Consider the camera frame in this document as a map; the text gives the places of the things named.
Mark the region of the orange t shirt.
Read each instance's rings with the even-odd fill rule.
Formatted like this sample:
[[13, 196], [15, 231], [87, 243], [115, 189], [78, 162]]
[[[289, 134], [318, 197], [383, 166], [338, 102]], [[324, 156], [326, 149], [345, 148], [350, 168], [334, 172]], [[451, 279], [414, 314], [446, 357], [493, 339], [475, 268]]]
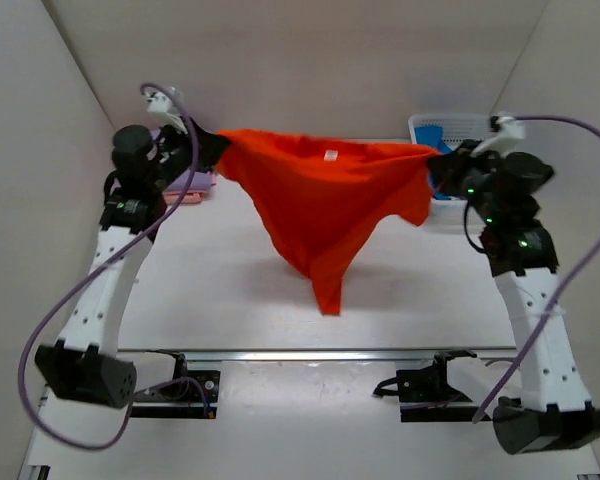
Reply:
[[223, 130], [216, 169], [252, 200], [277, 252], [311, 281], [324, 315], [341, 311], [344, 275], [379, 222], [430, 214], [432, 147], [253, 129]]

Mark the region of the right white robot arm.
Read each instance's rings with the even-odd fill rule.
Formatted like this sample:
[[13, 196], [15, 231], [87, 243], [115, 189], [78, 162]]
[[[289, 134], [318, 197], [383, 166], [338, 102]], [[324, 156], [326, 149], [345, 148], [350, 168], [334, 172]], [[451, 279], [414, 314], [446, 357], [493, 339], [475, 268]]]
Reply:
[[518, 350], [501, 379], [474, 360], [454, 360], [448, 383], [478, 403], [474, 419], [489, 417], [510, 455], [575, 450], [600, 438], [600, 408], [580, 377], [558, 305], [554, 242], [537, 217], [534, 194], [553, 168], [534, 155], [500, 153], [476, 140], [427, 166], [435, 186], [465, 200], [484, 223], [474, 248], [489, 263]]

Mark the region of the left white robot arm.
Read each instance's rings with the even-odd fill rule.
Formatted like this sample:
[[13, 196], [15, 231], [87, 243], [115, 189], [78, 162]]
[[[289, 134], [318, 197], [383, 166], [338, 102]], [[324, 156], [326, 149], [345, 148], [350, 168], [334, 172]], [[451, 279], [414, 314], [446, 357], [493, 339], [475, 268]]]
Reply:
[[136, 393], [173, 388], [184, 357], [150, 351], [118, 356], [118, 338], [137, 273], [167, 211], [164, 191], [185, 173], [211, 171], [229, 140], [200, 127], [189, 136], [171, 125], [152, 133], [130, 125], [113, 136], [113, 171], [104, 183], [104, 209], [90, 271], [79, 299], [52, 345], [40, 345], [35, 365], [62, 400], [122, 409]]

